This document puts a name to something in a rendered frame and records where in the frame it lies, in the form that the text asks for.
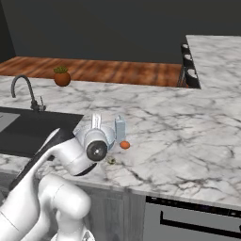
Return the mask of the grey wooden cupboard front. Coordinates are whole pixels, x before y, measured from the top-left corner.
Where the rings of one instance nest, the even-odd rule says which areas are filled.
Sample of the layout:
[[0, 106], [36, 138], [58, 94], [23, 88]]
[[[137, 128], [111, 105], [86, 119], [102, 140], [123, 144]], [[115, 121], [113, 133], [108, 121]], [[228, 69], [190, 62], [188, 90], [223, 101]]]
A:
[[144, 196], [82, 185], [81, 188], [91, 199], [84, 220], [96, 241], [143, 241]]

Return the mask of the grey dishwasher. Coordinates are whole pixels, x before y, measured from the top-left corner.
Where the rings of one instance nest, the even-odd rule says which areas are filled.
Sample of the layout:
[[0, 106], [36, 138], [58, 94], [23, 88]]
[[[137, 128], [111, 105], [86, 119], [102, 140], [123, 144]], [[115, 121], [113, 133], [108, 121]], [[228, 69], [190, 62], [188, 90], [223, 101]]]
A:
[[160, 225], [164, 219], [241, 232], [241, 211], [185, 201], [146, 197], [143, 241], [241, 241], [226, 236]]

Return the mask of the black sink basin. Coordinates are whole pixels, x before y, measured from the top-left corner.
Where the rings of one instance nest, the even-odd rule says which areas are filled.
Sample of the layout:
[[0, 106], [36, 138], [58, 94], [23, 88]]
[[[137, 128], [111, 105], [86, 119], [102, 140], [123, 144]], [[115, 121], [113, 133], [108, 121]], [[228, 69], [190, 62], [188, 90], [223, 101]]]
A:
[[32, 157], [56, 128], [73, 131], [83, 115], [0, 106], [0, 153]]

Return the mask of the pale grey milk carton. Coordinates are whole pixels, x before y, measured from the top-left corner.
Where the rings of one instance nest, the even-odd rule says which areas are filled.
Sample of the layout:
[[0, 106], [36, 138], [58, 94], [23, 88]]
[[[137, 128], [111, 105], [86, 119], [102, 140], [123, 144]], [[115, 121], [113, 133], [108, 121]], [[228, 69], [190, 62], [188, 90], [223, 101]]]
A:
[[126, 138], [126, 124], [125, 119], [122, 116], [117, 116], [115, 118], [115, 133], [116, 141], [121, 143]]

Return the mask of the dark grey tap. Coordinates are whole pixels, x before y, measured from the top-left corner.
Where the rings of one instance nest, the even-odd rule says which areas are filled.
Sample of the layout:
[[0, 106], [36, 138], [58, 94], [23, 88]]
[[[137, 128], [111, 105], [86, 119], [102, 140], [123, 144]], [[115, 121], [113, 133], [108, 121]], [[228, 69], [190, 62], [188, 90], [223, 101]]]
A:
[[12, 83], [11, 83], [11, 88], [10, 88], [10, 92], [11, 92], [11, 96], [13, 98], [16, 97], [16, 93], [15, 93], [15, 86], [16, 86], [16, 83], [19, 79], [23, 78], [28, 86], [28, 89], [29, 89], [29, 93], [30, 93], [30, 97], [31, 97], [31, 106], [30, 108], [35, 111], [35, 112], [43, 112], [46, 110], [46, 105], [41, 101], [41, 104], [38, 104], [36, 98], [35, 98], [35, 95], [34, 95], [34, 92], [33, 92], [33, 89], [32, 89], [32, 86], [31, 86], [31, 83], [30, 83], [30, 80], [28, 79], [27, 76], [25, 76], [24, 74], [20, 74], [20, 75], [17, 75], [13, 78], [12, 80]]

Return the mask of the plant in brown pot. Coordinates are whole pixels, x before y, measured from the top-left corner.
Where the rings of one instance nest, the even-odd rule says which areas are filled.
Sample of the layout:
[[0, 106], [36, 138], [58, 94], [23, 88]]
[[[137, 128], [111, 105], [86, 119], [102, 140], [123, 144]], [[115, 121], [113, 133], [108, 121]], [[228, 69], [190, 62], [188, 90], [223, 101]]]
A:
[[54, 80], [60, 87], [67, 87], [71, 83], [71, 76], [68, 73], [68, 68], [65, 66], [58, 66], [54, 68]]

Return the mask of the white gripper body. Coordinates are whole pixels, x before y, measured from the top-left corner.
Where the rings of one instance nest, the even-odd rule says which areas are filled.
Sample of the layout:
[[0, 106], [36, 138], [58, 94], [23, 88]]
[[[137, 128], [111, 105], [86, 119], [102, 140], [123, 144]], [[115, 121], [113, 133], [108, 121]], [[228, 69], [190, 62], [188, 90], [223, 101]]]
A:
[[102, 124], [102, 116], [98, 113], [93, 113], [91, 118], [91, 128], [100, 129]]

